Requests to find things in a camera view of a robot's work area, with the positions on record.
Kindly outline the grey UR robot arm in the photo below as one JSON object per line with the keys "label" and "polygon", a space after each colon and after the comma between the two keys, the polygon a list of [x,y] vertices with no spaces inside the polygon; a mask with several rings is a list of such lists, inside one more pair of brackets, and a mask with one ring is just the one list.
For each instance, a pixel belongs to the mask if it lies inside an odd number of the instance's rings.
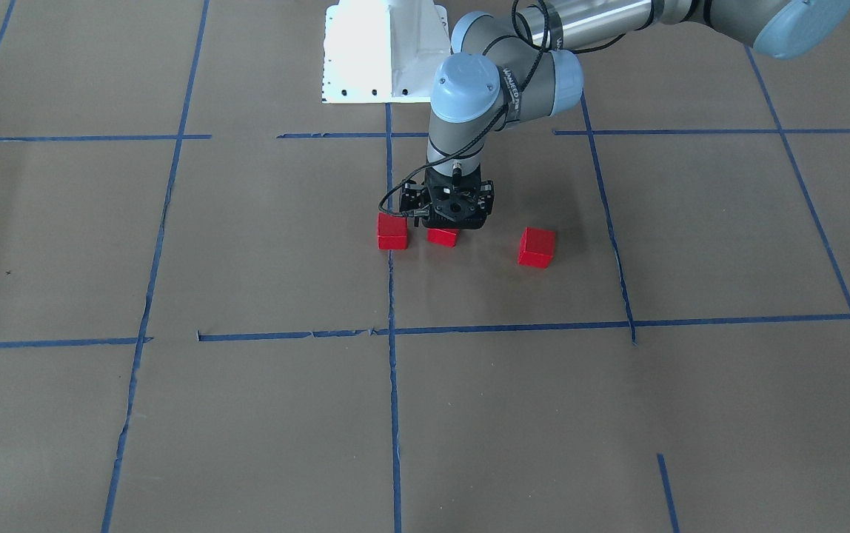
{"label": "grey UR robot arm", "polygon": [[702,24],[772,58],[827,38],[850,1],[532,1],[506,17],[472,11],[453,27],[451,55],[429,98],[427,161],[382,197],[384,215],[429,229],[479,229],[494,187],[481,175],[488,134],[577,105],[581,55],[655,24]]}

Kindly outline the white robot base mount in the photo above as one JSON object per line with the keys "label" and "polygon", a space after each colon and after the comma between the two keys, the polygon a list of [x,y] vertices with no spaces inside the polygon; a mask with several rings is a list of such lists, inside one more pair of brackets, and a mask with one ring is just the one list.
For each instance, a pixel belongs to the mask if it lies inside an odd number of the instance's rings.
{"label": "white robot base mount", "polygon": [[451,54],[445,7],[432,1],[340,1],[324,15],[321,101],[429,102]]}

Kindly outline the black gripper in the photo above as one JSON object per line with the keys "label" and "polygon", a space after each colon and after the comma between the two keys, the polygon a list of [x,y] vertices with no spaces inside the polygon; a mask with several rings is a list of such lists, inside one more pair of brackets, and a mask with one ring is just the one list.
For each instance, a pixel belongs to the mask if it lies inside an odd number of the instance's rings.
{"label": "black gripper", "polygon": [[482,180],[476,169],[468,175],[443,175],[425,171],[422,184],[405,183],[399,199],[399,212],[415,219],[415,226],[429,229],[480,229],[492,213],[494,185]]}

